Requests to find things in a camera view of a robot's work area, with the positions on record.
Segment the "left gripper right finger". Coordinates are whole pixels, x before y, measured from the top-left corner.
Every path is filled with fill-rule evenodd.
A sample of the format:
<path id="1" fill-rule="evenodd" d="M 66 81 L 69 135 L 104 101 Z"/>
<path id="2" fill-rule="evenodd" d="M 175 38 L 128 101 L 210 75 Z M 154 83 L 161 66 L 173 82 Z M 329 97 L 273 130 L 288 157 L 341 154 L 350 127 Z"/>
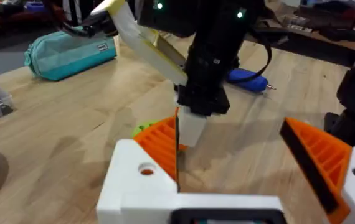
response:
<path id="1" fill-rule="evenodd" d="M 326 223 L 355 223 L 355 146 L 294 118 L 280 136 L 323 208 Z"/>

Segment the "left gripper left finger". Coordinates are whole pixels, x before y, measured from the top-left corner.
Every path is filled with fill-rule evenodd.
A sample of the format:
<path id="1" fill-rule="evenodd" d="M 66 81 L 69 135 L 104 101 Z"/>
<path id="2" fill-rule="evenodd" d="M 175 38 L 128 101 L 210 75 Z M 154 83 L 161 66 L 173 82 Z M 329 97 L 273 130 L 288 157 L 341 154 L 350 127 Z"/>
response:
<path id="1" fill-rule="evenodd" d="M 122 223 L 127 194 L 176 193 L 178 185 L 134 140 L 117 141 L 97 202 L 98 223 Z"/>

